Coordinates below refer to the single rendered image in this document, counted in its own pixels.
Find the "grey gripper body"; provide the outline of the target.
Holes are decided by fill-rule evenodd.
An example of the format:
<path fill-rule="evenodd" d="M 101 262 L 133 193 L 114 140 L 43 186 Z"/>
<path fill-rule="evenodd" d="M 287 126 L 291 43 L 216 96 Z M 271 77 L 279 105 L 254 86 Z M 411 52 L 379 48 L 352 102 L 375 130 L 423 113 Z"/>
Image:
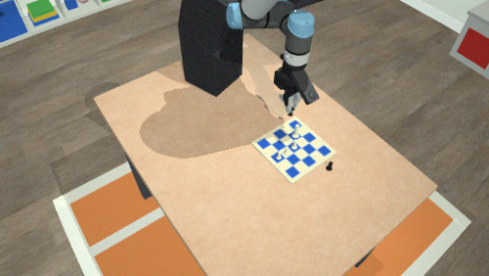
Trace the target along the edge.
<path fill-rule="evenodd" d="M 274 73 L 274 84 L 281 90 L 289 90 L 289 93 L 293 96 L 293 94 L 297 93 L 298 90 L 296 86 L 294 85 L 291 77 L 289 74 L 292 72 L 292 70 L 302 70 L 306 67 L 306 64 L 300 67 L 294 67 L 289 65 L 285 59 L 284 59 L 284 54 L 280 55 L 280 59 L 283 60 L 283 66 L 279 68 L 278 70 L 275 71 Z M 288 67 L 286 67 L 286 66 Z"/>

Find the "blue and cream chessboard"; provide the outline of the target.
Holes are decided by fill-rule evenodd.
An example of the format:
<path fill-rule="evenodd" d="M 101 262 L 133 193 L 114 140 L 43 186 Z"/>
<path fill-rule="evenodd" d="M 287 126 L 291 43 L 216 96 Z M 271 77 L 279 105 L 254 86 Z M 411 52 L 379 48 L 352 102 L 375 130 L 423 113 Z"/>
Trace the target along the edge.
<path fill-rule="evenodd" d="M 298 138 L 293 138 L 295 125 L 299 124 Z M 297 149 L 292 149 L 293 140 Z M 293 184 L 317 166 L 331 158 L 336 151 L 311 130 L 298 117 L 293 117 L 251 144 L 271 163 L 290 183 Z M 289 154 L 284 151 L 289 147 Z M 281 152 L 281 159 L 276 156 Z"/>

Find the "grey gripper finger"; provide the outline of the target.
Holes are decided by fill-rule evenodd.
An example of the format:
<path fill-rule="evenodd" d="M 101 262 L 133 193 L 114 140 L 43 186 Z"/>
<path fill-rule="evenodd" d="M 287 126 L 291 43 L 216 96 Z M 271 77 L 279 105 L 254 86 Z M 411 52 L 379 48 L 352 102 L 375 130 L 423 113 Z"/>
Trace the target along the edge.
<path fill-rule="evenodd" d="M 301 95 L 299 94 L 299 92 L 295 93 L 293 95 L 294 97 L 294 100 L 292 101 L 292 111 L 294 111 L 298 105 L 298 103 L 300 102 L 300 100 L 302 99 Z"/>
<path fill-rule="evenodd" d="M 289 93 L 289 90 L 286 90 L 284 94 L 280 94 L 279 97 L 282 100 L 282 102 L 285 104 L 285 108 L 288 114 L 291 112 L 292 108 L 292 101 L 293 101 L 293 96 Z"/>

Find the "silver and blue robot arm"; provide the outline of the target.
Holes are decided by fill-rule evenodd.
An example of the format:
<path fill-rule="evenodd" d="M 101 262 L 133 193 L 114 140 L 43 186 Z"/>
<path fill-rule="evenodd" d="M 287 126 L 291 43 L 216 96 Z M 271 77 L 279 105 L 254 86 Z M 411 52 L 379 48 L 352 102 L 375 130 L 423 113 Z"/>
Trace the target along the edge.
<path fill-rule="evenodd" d="M 307 11 L 296 11 L 289 1 L 243 0 L 241 3 L 231 3 L 226 18 L 232 29 L 279 28 L 286 36 L 285 61 L 294 67 L 308 62 L 315 19 Z M 306 105 L 319 100 L 304 69 L 293 70 L 289 76 Z"/>

